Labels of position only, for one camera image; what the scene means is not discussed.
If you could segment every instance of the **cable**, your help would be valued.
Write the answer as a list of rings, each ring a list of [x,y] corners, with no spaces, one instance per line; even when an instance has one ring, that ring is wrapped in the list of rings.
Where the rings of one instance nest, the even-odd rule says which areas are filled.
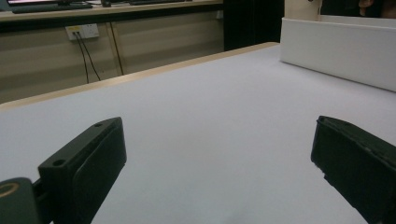
[[[82,58],[84,59],[84,67],[85,67],[85,75],[87,77],[87,84],[89,84],[90,80],[88,78],[88,68],[87,68],[87,61],[85,60],[84,50],[82,49],[81,43],[79,42],[79,38],[78,38],[78,35],[76,34],[76,32],[73,32],[73,35],[76,37],[76,40],[77,40],[78,45],[79,45],[79,48],[81,49]]]
[[[88,57],[90,58],[91,66],[92,66],[93,71],[95,72],[95,74],[98,77],[99,81],[101,81],[102,79],[99,77],[98,73],[96,72],[95,66],[93,65],[93,62],[92,62],[91,54],[88,52],[87,46],[85,46],[85,43],[84,43],[84,40],[81,37],[81,34],[79,32],[77,32],[77,34],[78,34],[78,36],[79,36],[79,38],[81,40],[82,46],[84,46],[84,49],[87,52]]]

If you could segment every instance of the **cabinet door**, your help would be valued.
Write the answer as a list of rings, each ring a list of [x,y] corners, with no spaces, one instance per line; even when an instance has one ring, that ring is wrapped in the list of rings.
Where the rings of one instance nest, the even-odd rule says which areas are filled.
[[[254,0],[224,0],[224,49],[255,44]]]

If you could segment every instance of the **table surface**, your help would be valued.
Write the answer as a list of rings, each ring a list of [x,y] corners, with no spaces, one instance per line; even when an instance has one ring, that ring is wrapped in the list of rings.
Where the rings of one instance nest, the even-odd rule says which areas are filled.
[[[280,46],[245,51],[0,106],[0,179],[36,180],[122,117],[128,161],[93,223],[366,223],[310,161],[316,119],[396,145],[396,93],[282,63]]]

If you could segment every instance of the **black plastic part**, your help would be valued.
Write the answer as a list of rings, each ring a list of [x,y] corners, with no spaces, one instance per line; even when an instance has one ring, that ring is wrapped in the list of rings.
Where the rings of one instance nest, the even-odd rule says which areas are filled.
[[[28,178],[13,178],[0,183],[0,223],[42,223],[32,182]]]
[[[122,121],[92,125],[38,171],[54,223],[91,223],[126,162]]]
[[[311,160],[368,223],[396,223],[396,147],[340,119],[320,116]]]

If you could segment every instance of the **desk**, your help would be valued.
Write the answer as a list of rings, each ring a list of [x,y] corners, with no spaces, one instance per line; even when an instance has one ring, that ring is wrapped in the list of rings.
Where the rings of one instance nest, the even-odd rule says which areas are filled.
[[[171,4],[66,10],[41,13],[13,14],[0,12],[0,33],[37,30],[70,25],[130,21],[137,19],[222,10],[222,0],[204,0]]]
[[[85,43],[99,76],[107,79],[222,52],[222,20],[216,17],[221,7],[221,0],[210,0],[0,12],[0,104],[86,83],[78,42],[68,39],[65,26],[98,23],[99,37]]]
[[[396,93],[264,47],[0,105],[0,179],[37,179],[50,154],[121,116],[128,162],[93,223],[365,223],[310,161],[316,119],[396,145]]]

